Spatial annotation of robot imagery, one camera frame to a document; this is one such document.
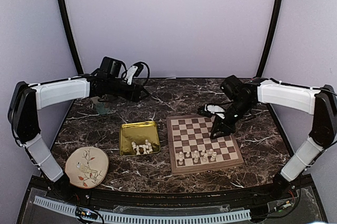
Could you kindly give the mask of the white chess queen piece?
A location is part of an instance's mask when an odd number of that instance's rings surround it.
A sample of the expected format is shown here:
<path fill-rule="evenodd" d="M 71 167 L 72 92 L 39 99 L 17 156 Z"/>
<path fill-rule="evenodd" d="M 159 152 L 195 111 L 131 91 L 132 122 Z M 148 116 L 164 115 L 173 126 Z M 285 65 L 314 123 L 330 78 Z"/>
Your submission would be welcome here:
<path fill-rule="evenodd" d="M 213 152 L 213 153 L 211 154 L 210 161 L 211 161 L 211 162 L 214 162 L 215 159 L 216 159 L 216 156 L 217 156 L 217 153 L 216 153 L 216 152 Z"/>

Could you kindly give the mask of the white chess king piece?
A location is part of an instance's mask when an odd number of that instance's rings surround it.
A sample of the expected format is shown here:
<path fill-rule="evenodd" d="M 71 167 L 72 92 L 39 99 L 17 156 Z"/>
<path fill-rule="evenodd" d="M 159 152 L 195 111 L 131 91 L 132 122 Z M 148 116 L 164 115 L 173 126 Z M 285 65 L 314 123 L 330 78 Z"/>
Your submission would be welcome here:
<path fill-rule="evenodd" d="M 203 156 L 202 156 L 202 163 L 208 163 L 209 159 L 208 159 L 208 153 L 205 153 Z"/>

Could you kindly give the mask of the wooden chess board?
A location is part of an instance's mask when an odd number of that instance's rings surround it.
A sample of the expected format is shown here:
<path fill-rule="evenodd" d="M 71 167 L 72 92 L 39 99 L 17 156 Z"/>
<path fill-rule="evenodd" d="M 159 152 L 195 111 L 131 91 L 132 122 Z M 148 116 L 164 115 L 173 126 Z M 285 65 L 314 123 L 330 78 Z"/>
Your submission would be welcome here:
<path fill-rule="evenodd" d="M 166 118 L 171 171 L 173 175 L 199 173 L 241 166 L 244 161 L 233 135 L 210 138 L 213 118 L 197 114 L 168 116 Z M 210 161 L 209 149 L 217 153 L 214 162 Z M 194 151 L 198 151 L 199 162 L 194 163 Z M 202 163 L 201 151 L 208 153 L 208 163 Z M 179 153 L 183 152 L 183 165 L 179 166 Z"/>

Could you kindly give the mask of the white bishop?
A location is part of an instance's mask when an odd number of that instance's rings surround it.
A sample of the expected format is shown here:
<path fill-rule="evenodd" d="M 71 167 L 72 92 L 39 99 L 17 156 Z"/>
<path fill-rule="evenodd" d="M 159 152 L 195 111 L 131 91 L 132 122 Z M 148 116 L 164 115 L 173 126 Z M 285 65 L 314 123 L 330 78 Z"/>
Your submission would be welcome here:
<path fill-rule="evenodd" d="M 197 154 L 194 156 L 193 162 L 194 163 L 198 163 L 199 162 L 199 156 Z"/>

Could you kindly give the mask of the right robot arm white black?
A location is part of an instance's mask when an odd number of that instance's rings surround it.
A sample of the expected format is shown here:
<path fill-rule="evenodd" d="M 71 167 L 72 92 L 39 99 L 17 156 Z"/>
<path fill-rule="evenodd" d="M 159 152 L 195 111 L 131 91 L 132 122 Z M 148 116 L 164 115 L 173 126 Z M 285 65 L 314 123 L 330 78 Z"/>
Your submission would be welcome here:
<path fill-rule="evenodd" d="M 330 85 L 300 86 L 262 77 L 243 83 L 231 75 L 221 83 L 220 89 L 230 100 L 228 108 L 209 103 L 197 112 L 201 116 L 214 117 L 211 139 L 233 134 L 237 121 L 258 103 L 285 106 L 313 116 L 308 138 L 273 178 L 269 195 L 274 200 L 288 193 L 291 182 L 336 144 L 336 93 Z"/>

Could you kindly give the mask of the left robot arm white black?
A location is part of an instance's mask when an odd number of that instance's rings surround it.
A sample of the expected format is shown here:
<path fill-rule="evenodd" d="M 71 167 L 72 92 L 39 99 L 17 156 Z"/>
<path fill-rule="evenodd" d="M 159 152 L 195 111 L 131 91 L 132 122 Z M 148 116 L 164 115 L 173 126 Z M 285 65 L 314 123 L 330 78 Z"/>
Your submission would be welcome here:
<path fill-rule="evenodd" d="M 67 184 L 68 176 L 42 138 L 37 112 L 54 104 L 104 95 L 138 102 L 143 99 L 143 91 L 144 87 L 140 84 L 128 84 L 120 79 L 102 79 L 93 75 L 39 84 L 21 81 L 16 84 L 7 117 L 17 145 L 24 147 L 33 163 L 55 183 L 54 193 L 63 201 L 69 201 L 74 197 L 74 188 Z"/>

